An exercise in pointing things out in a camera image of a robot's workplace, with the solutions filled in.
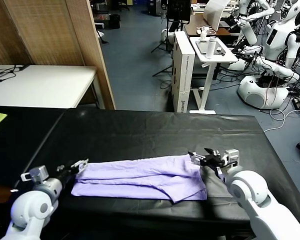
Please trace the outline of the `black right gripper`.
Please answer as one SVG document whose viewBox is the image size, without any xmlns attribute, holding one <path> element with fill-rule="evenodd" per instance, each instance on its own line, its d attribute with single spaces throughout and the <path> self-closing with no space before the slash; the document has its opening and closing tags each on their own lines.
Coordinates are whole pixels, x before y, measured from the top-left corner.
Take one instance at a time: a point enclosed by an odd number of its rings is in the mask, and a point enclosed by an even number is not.
<svg viewBox="0 0 300 240">
<path fill-rule="evenodd" d="M 216 176 L 223 174 L 222 168 L 225 166 L 225 161 L 222 160 L 220 152 L 212 148 L 204 148 L 208 155 L 202 156 L 196 152 L 188 152 L 191 162 L 194 165 L 201 165 L 212 169 Z"/>
</svg>

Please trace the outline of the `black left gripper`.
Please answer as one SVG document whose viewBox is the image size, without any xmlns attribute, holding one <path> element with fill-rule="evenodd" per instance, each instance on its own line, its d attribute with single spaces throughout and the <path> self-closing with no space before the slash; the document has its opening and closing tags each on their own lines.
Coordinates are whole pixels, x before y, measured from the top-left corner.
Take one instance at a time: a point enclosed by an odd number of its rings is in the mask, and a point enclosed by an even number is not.
<svg viewBox="0 0 300 240">
<path fill-rule="evenodd" d="M 78 160 L 72 165 L 60 165 L 56 169 L 56 178 L 61 182 L 67 182 L 77 173 L 84 171 L 87 167 L 89 159 Z"/>
</svg>

